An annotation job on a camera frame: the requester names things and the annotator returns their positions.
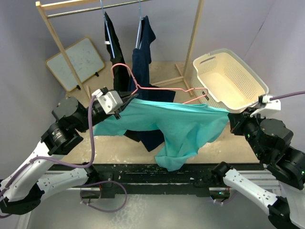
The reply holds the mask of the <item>light blue hanger left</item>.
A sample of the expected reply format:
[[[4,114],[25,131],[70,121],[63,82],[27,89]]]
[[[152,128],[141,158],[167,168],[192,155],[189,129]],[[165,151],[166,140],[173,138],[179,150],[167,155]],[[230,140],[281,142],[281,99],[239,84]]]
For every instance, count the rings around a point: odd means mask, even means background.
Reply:
[[[111,48],[112,57],[115,58],[115,52],[114,52],[114,48],[113,48],[113,44],[112,44],[112,40],[111,40],[111,33],[110,33],[108,20],[107,20],[107,17],[106,17],[106,12],[104,10],[102,0],[100,0],[100,5],[101,5],[101,8],[102,8],[103,19],[104,19],[104,23],[105,23],[105,26],[106,26],[106,31],[107,31],[107,34],[108,34],[108,41],[109,41],[109,45],[110,45],[110,48]]]

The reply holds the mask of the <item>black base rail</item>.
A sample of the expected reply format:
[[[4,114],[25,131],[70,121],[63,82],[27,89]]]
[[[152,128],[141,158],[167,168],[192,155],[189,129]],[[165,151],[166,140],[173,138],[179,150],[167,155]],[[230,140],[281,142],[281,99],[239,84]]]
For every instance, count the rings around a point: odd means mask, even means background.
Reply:
[[[222,188],[214,181],[212,170],[216,164],[185,164],[179,170],[169,172],[156,164],[95,164],[101,181],[113,180],[102,186],[102,197],[113,198],[116,194],[143,195],[196,195],[207,197],[209,188]]]

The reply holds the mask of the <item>black hanging garment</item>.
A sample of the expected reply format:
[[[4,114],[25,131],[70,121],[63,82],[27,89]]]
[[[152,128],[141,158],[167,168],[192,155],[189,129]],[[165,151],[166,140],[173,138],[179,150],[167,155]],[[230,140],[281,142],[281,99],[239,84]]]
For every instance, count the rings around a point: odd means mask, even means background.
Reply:
[[[108,20],[108,25],[109,25],[109,29],[110,29],[110,33],[111,33],[111,40],[112,40],[112,44],[113,44],[113,48],[114,48],[114,52],[115,52],[115,58],[113,58],[111,48],[108,43],[106,45],[106,47],[107,47],[107,51],[110,55],[110,61],[113,65],[117,64],[117,63],[125,63],[125,60],[124,60],[124,57],[122,54],[122,50],[120,47],[119,39],[116,35],[113,23],[107,13],[106,13],[106,17]],[[105,34],[105,41],[109,42],[105,25],[104,25],[104,34]],[[114,90],[116,90],[118,92],[127,92],[128,86],[129,86],[129,79],[130,79],[128,70],[123,66],[117,66],[114,68],[113,71],[114,71],[114,80],[113,80]]]

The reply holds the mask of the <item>teal t shirt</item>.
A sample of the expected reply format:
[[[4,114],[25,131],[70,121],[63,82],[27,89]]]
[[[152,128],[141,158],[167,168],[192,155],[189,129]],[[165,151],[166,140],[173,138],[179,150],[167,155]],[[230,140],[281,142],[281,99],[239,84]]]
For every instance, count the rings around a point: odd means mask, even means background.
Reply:
[[[206,143],[215,141],[227,125],[228,111],[207,104],[180,104],[133,99],[121,112],[94,128],[95,136],[122,136],[126,130],[160,130],[165,145],[155,156],[168,171],[182,167]]]

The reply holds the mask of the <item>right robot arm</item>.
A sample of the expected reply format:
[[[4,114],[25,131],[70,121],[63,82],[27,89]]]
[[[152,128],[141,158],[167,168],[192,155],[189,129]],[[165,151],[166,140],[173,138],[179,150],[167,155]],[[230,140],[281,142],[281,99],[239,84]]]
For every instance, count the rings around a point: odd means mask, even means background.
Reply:
[[[256,185],[226,162],[212,170],[212,182],[231,187],[255,203],[277,229],[305,227],[305,154],[290,146],[294,133],[284,122],[246,108],[228,114],[231,133],[244,136],[260,163],[279,182],[279,196]]]

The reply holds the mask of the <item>light blue hanger right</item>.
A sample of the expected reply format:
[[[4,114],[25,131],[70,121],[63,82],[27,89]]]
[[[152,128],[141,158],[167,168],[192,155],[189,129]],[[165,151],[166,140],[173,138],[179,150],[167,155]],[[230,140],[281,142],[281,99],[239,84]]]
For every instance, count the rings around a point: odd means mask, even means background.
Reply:
[[[141,37],[142,19],[143,19],[142,0],[138,0],[138,2],[139,2],[139,23],[138,23],[136,43],[135,43],[136,49],[138,49],[140,47],[140,37]]]

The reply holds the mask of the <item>cream perforated laundry basket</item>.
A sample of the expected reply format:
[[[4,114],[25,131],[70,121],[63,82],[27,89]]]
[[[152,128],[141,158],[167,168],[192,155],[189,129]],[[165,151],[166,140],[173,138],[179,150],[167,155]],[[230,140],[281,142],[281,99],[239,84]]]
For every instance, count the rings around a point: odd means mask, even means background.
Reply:
[[[193,61],[191,87],[200,103],[240,113],[269,93],[265,82],[233,51],[218,49]]]

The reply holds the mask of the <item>navy blue t shirt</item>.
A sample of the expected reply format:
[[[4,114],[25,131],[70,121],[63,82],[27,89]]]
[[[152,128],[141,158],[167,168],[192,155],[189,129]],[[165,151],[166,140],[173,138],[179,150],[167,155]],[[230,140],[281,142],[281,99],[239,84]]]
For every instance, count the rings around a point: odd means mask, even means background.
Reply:
[[[157,86],[150,84],[149,65],[152,62],[150,45],[155,39],[149,18],[145,16],[141,20],[139,47],[132,53],[132,73],[140,86],[151,87],[154,90],[139,89],[137,98],[146,101],[173,102],[175,91],[158,90]],[[164,136],[160,130],[140,131],[136,132],[136,136],[149,152],[164,142]]]

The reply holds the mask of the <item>pink wire hanger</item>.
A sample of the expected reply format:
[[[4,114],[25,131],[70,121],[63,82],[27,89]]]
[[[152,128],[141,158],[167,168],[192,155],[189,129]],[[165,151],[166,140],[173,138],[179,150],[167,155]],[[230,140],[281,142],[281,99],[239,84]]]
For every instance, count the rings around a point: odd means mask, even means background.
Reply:
[[[179,77],[175,77],[175,78],[172,78],[172,79],[168,79],[168,80],[164,80],[164,81],[159,81],[159,82],[155,82],[153,83],[153,86],[157,86],[158,88],[156,87],[143,87],[141,86],[140,84],[137,83],[135,77],[134,77],[134,74],[132,72],[132,70],[130,69],[130,67],[124,63],[117,63],[117,64],[114,64],[112,67],[111,67],[111,74],[112,76],[114,77],[114,68],[117,67],[117,66],[123,66],[125,67],[129,74],[132,76],[132,79],[135,83],[135,87],[136,89],[132,92],[132,95],[135,94],[139,89],[142,89],[142,90],[159,90],[159,91],[164,91],[164,90],[176,90],[176,91],[183,91],[184,93],[189,93],[190,96],[193,95],[193,91],[194,90],[206,90],[206,92],[198,97],[195,97],[189,101],[186,101],[184,102],[183,104],[189,104],[190,102],[193,102],[195,100],[199,100],[200,98],[203,98],[203,97],[206,97],[208,96],[209,94],[209,90],[208,88],[205,88],[205,87],[195,87],[195,88],[191,88],[189,86],[189,84],[187,83],[186,79],[184,76],[179,76]],[[168,85],[171,85],[171,84],[175,84],[175,83],[179,83],[179,82],[183,82],[185,84],[185,87],[186,87],[186,90],[183,89],[183,88],[166,88],[166,87],[160,87],[160,86],[168,86]]]

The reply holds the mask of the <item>wooden clothes rack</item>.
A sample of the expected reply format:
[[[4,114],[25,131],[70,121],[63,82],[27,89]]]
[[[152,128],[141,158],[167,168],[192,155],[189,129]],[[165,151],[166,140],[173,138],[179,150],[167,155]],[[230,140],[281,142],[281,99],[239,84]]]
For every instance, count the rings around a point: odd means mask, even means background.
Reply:
[[[148,0],[142,3],[142,13],[150,20],[156,40],[151,45],[152,63],[149,65],[150,83],[179,77],[183,73],[184,56],[190,40],[192,21],[196,17],[196,0]],[[132,51],[136,40],[139,21],[138,3],[119,5],[108,10],[119,38],[127,65],[132,67]],[[75,44],[84,37],[90,37],[105,61],[101,77],[93,77],[83,83],[85,91],[74,89],[66,95],[75,96],[81,102],[89,103],[89,92],[100,86],[111,86],[109,54],[104,44],[102,12],[87,12],[66,16],[65,19],[49,19],[64,48]],[[160,87],[185,87],[183,82]]]

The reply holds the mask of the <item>small whiteboard yellow frame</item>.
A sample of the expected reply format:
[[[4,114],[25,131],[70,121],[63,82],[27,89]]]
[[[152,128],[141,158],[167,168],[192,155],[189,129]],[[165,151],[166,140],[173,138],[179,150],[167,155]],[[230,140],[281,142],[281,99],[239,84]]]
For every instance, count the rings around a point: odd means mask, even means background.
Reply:
[[[98,72],[105,67],[104,61],[88,37],[69,46],[65,51],[82,83],[94,75],[98,76]],[[80,89],[61,53],[49,58],[46,66],[67,92],[75,88]]]

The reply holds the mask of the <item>aluminium frame rail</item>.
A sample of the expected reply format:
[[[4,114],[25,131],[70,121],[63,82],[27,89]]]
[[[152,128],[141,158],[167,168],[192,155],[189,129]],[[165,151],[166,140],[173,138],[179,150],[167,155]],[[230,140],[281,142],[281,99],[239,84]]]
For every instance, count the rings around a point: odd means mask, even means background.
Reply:
[[[211,171],[216,164],[188,164],[176,172],[167,172],[154,164],[96,164],[102,180],[115,180],[124,185],[128,194],[145,195],[196,195],[213,196],[219,200],[235,196],[233,188],[226,188],[220,181],[212,181]],[[233,164],[238,172],[263,189],[281,194],[279,182],[259,164]],[[72,168],[52,166],[46,177],[61,174]],[[122,193],[119,187],[106,184],[101,188],[101,197],[112,198]]]

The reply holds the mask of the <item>light blue hanger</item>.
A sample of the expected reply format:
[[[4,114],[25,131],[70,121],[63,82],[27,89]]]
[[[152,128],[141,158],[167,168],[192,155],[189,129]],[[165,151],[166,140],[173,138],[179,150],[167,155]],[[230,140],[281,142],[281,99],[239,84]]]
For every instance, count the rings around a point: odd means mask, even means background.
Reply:
[[[103,19],[104,19],[104,23],[105,23],[105,26],[106,26],[106,31],[107,31],[107,34],[108,34],[108,41],[109,41],[109,45],[110,45],[110,48],[111,48],[112,57],[115,58],[115,52],[114,52],[114,48],[113,48],[113,44],[112,44],[112,40],[111,40],[111,33],[110,33],[108,20],[107,20],[107,17],[106,17],[106,12],[104,10],[102,0],[100,0],[100,5],[101,5],[101,8],[102,8]]]
[[[139,2],[139,23],[138,23],[136,43],[135,43],[136,49],[138,49],[140,47],[140,37],[141,37],[142,19],[143,19],[142,0],[138,0],[138,2]]]

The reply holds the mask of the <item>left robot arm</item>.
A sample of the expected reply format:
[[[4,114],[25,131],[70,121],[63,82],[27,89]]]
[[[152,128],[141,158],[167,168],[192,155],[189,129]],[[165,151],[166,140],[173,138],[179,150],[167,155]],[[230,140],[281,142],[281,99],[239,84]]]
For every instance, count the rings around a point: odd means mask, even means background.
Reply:
[[[23,215],[34,210],[48,197],[71,187],[93,187],[101,181],[94,168],[95,148],[91,159],[80,165],[62,162],[81,141],[80,133],[110,116],[120,118],[137,94],[99,89],[90,105],[84,107],[75,97],[62,99],[53,109],[55,122],[42,135],[30,156],[9,177],[0,182],[1,218]]]

